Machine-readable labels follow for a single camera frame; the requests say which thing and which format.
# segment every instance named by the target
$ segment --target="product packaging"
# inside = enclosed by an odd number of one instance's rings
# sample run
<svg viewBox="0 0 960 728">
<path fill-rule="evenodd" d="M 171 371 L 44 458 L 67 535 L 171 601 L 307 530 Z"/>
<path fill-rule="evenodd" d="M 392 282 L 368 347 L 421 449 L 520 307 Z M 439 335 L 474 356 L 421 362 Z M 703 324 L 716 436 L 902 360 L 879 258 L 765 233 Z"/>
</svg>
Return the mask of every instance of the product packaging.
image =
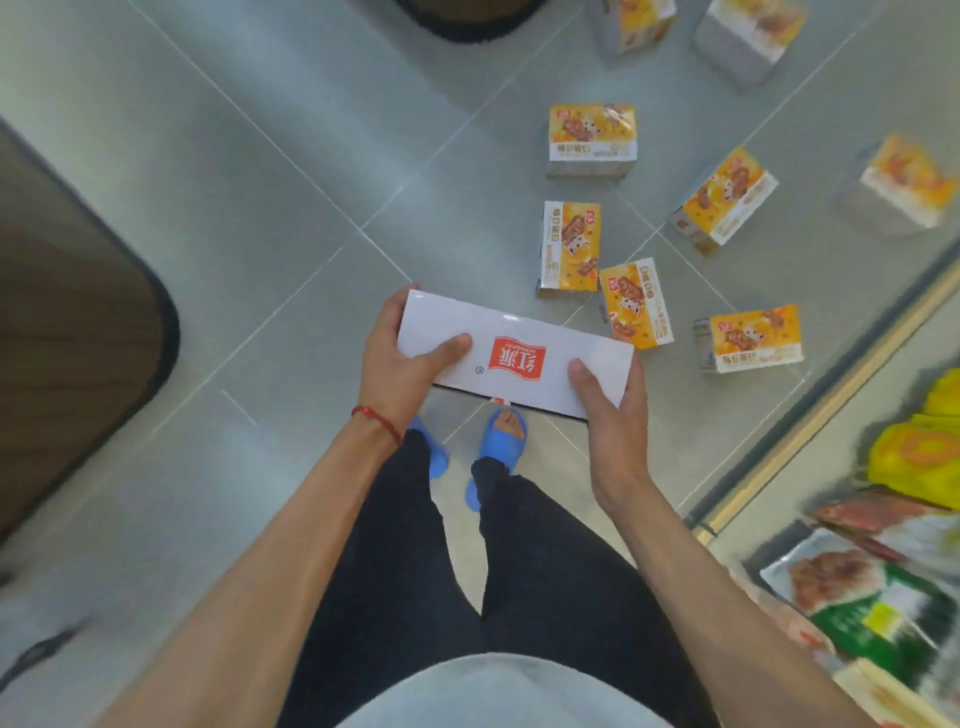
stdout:
<svg viewBox="0 0 960 728">
<path fill-rule="evenodd" d="M 713 0 L 693 47 L 740 88 L 763 82 L 800 34 L 806 10 L 782 0 Z"/>
<path fill-rule="evenodd" d="M 693 331 L 705 372 L 726 374 L 804 360 L 795 305 L 701 319 Z"/>
<path fill-rule="evenodd" d="M 833 682 L 881 728 L 956 728 L 925 698 L 868 660 L 834 673 Z"/>
<path fill-rule="evenodd" d="M 628 344 L 432 293 L 410 291 L 397 346 L 417 356 L 464 331 L 473 348 L 436 384 L 585 420 L 566 373 L 570 361 L 580 358 L 610 401 L 623 399 L 634 355 Z"/>
<path fill-rule="evenodd" d="M 939 226 L 957 186 L 923 147 L 891 134 L 857 157 L 837 199 L 871 231 L 896 237 Z"/>
<path fill-rule="evenodd" d="M 874 556 L 960 578 L 960 513 L 868 489 L 817 508 L 812 517 Z"/>
<path fill-rule="evenodd" d="M 690 195 L 669 222 L 708 255 L 727 244 L 777 184 L 774 176 L 740 147 Z"/>
<path fill-rule="evenodd" d="M 544 203 L 540 291 L 595 291 L 600 262 L 600 206 Z"/>
<path fill-rule="evenodd" d="M 601 313 L 613 327 L 613 338 L 638 349 L 673 341 L 673 329 L 653 258 L 643 258 L 600 271 Z"/>
<path fill-rule="evenodd" d="M 659 43 L 677 17 L 675 0 L 588 0 L 587 9 L 611 57 Z"/>
<path fill-rule="evenodd" d="M 760 572 L 833 640 L 917 690 L 955 639 L 957 602 L 937 584 L 818 529 Z"/>
<path fill-rule="evenodd" d="M 633 107 L 550 107 L 548 175 L 623 177 L 636 162 Z"/>
<path fill-rule="evenodd" d="M 867 459 L 867 477 L 905 496 L 960 510 L 960 426 L 931 426 L 929 415 L 890 425 Z"/>
</svg>

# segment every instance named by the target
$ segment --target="gray shirt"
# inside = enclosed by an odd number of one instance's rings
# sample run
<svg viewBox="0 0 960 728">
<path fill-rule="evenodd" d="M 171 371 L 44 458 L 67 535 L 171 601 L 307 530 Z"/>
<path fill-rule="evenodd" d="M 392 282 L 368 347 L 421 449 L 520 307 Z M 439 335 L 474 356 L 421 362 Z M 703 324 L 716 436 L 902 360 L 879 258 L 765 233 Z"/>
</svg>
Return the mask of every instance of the gray shirt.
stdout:
<svg viewBox="0 0 960 728">
<path fill-rule="evenodd" d="M 394 685 L 339 728 L 670 728 L 622 692 L 570 667 L 488 653 Z"/>
</svg>

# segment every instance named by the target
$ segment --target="packaged meat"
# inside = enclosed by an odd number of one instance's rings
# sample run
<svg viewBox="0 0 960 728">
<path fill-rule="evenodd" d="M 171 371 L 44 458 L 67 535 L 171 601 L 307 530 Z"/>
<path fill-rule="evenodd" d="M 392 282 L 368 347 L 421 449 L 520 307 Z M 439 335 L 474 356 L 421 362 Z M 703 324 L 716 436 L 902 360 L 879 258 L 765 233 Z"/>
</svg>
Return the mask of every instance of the packaged meat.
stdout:
<svg viewBox="0 0 960 728">
<path fill-rule="evenodd" d="M 960 510 L 960 428 L 922 420 L 890 425 L 870 450 L 867 477 L 905 496 Z"/>
<path fill-rule="evenodd" d="M 760 572 L 838 650 L 915 690 L 954 639 L 957 602 L 937 584 L 825 529 Z"/>
<path fill-rule="evenodd" d="M 821 506 L 812 516 L 875 556 L 960 578 L 960 513 L 871 489 Z"/>
</svg>

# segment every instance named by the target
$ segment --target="right hand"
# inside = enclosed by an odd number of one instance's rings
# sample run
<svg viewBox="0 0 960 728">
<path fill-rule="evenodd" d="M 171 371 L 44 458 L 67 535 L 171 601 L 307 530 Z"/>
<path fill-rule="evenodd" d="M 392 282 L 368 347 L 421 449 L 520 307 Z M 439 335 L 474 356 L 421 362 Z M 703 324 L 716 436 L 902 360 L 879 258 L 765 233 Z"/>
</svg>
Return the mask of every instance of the right hand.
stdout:
<svg viewBox="0 0 960 728">
<path fill-rule="evenodd" d="M 587 410 L 590 480 L 600 507 L 617 522 L 638 498 L 656 491 L 647 469 L 647 388 L 643 365 L 634 352 L 627 391 L 619 408 L 607 399 L 587 365 L 574 359 L 570 384 Z"/>
</svg>

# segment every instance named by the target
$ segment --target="black pants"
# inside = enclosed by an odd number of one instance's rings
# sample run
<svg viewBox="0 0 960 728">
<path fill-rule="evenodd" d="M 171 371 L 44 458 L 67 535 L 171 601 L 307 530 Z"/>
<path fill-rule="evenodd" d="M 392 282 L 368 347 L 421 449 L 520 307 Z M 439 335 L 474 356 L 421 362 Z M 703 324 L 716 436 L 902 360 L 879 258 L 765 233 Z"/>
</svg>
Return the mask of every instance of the black pants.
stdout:
<svg viewBox="0 0 960 728">
<path fill-rule="evenodd" d="M 678 728 L 718 725 L 637 571 L 490 458 L 472 468 L 489 565 L 477 615 L 454 578 L 428 461 L 411 431 L 380 470 L 303 645 L 280 728 L 332 728 L 400 680 L 482 652 L 574 667 Z"/>
</svg>

